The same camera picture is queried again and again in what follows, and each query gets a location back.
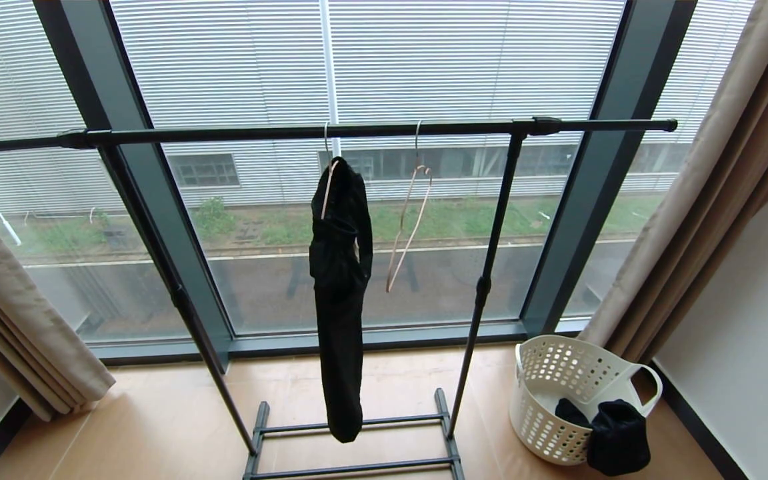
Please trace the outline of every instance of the garment rack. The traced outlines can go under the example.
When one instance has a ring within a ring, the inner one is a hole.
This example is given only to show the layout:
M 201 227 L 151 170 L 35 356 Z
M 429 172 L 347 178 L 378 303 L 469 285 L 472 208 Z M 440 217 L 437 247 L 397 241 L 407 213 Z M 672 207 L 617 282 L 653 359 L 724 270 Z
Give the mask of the garment rack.
M 217 142 L 232 140 L 278 140 L 278 139 L 322 139 L 325 134 L 324 125 L 299 125 L 298 127 L 247 127 L 247 128 L 211 128 L 211 129 L 189 129 L 189 130 L 70 130 L 52 137 L 34 137 L 34 139 L 15 139 L 0 140 L 0 152 L 21 149 L 39 149 L 49 147 L 62 147 L 68 149 L 98 149 L 104 155 L 113 155 L 112 150 L 118 145 L 126 143 L 179 143 L 179 142 Z M 186 319 L 192 338 L 198 346 L 207 368 L 210 371 L 213 380 L 222 395 L 225 404 L 231 412 L 234 423 L 243 437 L 245 446 L 248 450 L 247 465 L 243 475 L 244 480 L 266 480 L 275 478 L 296 478 L 296 477 L 316 477 L 323 475 L 338 475 L 347 473 L 356 473 L 361 471 L 384 471 L 397 470 L 404 468 L 430 468 L 442 467 L 445 465 L 451 470 L 454 480 L 464 480 L 463 468 L 461 468 L 461 457 L 458 453 L 455 441 L 455 427 L 458 420 L 458 412 L 461 408 L 461 399 L 463 398 L 464 387 L 467 382 L 467 373 L 470 368 L 470 361 L 473 358 L 473 350 L 476 346 L 476 337 L 479 334 L 479 323 L 481 322 L 482 312 L 485 308 L 488 292 L 491 290 L 491 272 L 493 271 L 494 258 L 497 254 L 497 244 L 499 244 L 500 232 L 503 228 L 503 219 L 506 206 L 509 203 L 509 194 L 511 193 L 512 182 L 515 177 L 515 167 L 517 159 L 520 156 L 521 145 L 525 138 L 531 136 L 551 135 L 560 133 L 560 131 L 649 131 L 662 130 L 674 131 L 677 128 L 676 119 L 667 119 L 666 121 L 649 121 L 648 119 L 620 119 L 619 121 L 562 121 L 552 117 L 533 117 L 526 121 L 484 121 L 472 123 L 457 122 L 423 122 L 423 128 L 419 135 L 491 135 L 508 134 L 509 148 L 506 154 L 506 164 L 503 171 L 503 181 L 500 186 L 497 208 L 494 213 L 493 227 L 491 228 L 491 237 L 488 240 L 488 250 L 485 255 L 485 265 L 482 268 L 482 274 L 476 283 L 475 307 L 473 316 L 470 320 L 469 334 L 467 335 L 467 346 L 464 351 L 463 362 L 461 362 L 461 374 L 458 379 L 458 386 L 455 395 L 455 403 L 450 414 L 446 398 L 442 389 L 438 388 L 435 392 L 435 404 L 437 413 L 427 415 L 414 415 L 406 417 L 388 417 L 388 419 L 368 419 L 363 422 L 363 426 L 372 425 L 412 425 L 412 423 L 438 422 L 441 426 L 446 446 L 445 457 L 432 459 L 416 459 L 415 461 L 394 461 L 377 464 L 348 465 L 347 467 L 330 467 L 296 471 L 276 471 L 276 472 L 258 472 L 260 453 L 262 453 L 263 443 L 266 435 L 274 434 L 292 434 L 306 431 L 320 431 L 328 428 L 326 423 L 311 423 L 310 425 L 287 425 L 287 426 L 268 426 L 266 425 L 269 416 L 269 404 L 265 401 L 259 404 L 256 424 L 253 428 L 253 436 L 244 426 L 241 416 L 235 409 L 235 404 L 229 396 L 229 390 L 221 376 L 221 371 L 217 362 L 213 361 L 213 356 L 208 355 L 211 346 L 205 340 L 205 332 L 199 319 L 196 319 L 194 308 L 190 305 L 190 300 L 186 292 L 180 285 L 168 285 L 171 291 L 171 298 L 174 304 L 180 310 L 180 314 Z M 417 133 L 417 124 L 360 124 L 360 125 L 330 125 L 328 134 L 330 137 L 399 137 L 414 136 Z M 143 205 L 135 203 L 134 210 L 143 209 Z M 157 238 L 147 238 L 152 235 L 152 231 L 144 231 L 145 242 L 158 241 Z M 162 270 L 169 268 L 167 259 L 158 258 L 161 255 L 154 255 L 153 260 L 157 268 Z

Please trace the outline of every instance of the rose gold hanger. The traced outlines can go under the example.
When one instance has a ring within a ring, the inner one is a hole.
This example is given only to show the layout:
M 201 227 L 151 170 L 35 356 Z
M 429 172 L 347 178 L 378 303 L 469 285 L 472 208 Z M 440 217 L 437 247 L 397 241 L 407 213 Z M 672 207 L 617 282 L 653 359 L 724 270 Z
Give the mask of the rose gold hanger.
M 411 174 L 411 182 L 408 184 L 408 195 L 405 197 L 405 203 L 402 204 L 402 214 L 399 216 L 399 232 L 396 234 L 396 240 L 393 241 L 393 250 L 390 252 L 390 265 L 387 267 L 387 285 L 386 292 L 390 293 L 393 289 L 393 284 L 396 282 L 396 275 L 399 274 L 399 268 L 402 268 L 402 262 L 405 260 L 405 255 L 408 253 L 408 248 L 411 248 L 411 242 L 414 240 L 414 236 L 417 234 L 417 229 L 420 227 L 420 221 L 423 219 L 423 212 L 426 209 L 426 203 L 429 202 L 429 194 L 432 191 L 432 169 L 424 165 L 420 165 L 420 124 L 423 121 L 417 122 L 417 134 L 414 136 L 414 152 L 417 154 L 417 160 L 415 161 L 414 172 Z M 405 249 L 402 250 L 402 256 L 399 258 L 399 263 L 396 264 L 396 268 L 393 269 L 393 260 L 396 258 L 396 248 L 399 246 L 399 238 L 402 236 L 402 230 L 405 228 L 405 212 L 408 210 L 408 201 L 411 200 L 411 191 L 414 190 L 414 181 L 417 179 L 417 173 L 423 172 L 424 175 L 429 177 L 429 186 L 426 188 L 426 194 L 423 197 L 423 204 L 420 205 L 420 213 L 417 216 L 417 222 L 414 224 L 414 229 L 411 231 L 411 236 L 408 237 L 408 242 L 405 244 Z
M 336 168 L 337 161 L 331 161 L 330 149 L 328 148 L 328 122 L 325 121 L 325 156 L 328 157 L 328 183 L 325 185 L 325 200 L 322 203 L 322 220 L 325 219 L 325 210 L 328 209 L 328 195 L 330 195 L 330 181 L 333 178 L 333 168 Z

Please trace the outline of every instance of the black pants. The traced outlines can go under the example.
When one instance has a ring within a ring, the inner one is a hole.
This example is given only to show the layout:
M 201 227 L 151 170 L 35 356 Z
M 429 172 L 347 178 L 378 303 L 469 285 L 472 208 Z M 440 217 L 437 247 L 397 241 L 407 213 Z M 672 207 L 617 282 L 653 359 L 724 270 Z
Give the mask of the black pants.
M 372 270 L 372 227 L 363 179 L 344 161 L 331 183 L 325 219 L 320 219 L 327 171 L 312 201 L 314 278 L 322 387 L 328 428 L 342 443 L 354 441 L 363 425 L 363 295 Z

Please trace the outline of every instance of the brown curtain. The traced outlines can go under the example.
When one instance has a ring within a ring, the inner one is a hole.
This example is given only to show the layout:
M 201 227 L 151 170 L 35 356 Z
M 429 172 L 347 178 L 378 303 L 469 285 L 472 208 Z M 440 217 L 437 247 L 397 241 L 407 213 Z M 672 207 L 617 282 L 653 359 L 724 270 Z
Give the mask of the brown curtain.
M 768 0 L 758 0 L 685 166 L 580 338 L 649 361 L 766 200 Z
M 0 373 L 47 421 L 99 400 L 115 383 L 1 238 Z

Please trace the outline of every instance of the road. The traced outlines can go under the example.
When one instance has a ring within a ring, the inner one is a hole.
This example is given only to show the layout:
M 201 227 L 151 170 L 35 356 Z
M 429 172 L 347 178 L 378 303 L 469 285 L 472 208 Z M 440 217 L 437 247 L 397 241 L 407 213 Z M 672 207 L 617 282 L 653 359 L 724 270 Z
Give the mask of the road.
M 595 246 L 566 315 L 594 311 L 631 246 L 632 241 Z M 500 246 L 484 319 L 520 312 L 540 252 L 540 245 Z M 389 294 L 384 292 L 389 255 L 374 258 L 363 306 L 365 325 L 469 319 L 485 248 L 410 252 Z M 316 328 L 305 256 L 213 259 L 209 264 L 241 333 Z M 28 271 L 85 340 L 187 335 L 152 263 L 45 265 Z

